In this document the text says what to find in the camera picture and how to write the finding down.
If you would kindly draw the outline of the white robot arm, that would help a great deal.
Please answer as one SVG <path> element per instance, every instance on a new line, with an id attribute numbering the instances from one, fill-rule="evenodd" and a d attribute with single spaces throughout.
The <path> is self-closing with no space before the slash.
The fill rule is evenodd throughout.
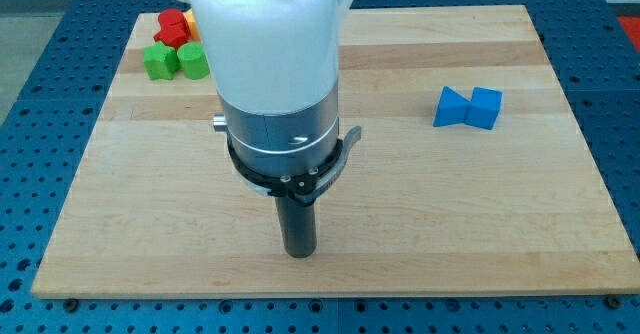
<path id="1" fill-rule="evenodd" d="M 339 133 L 338 37 L 353 0 L 178 0 L 190 4 L 240 161 L 301 175 Z"/>

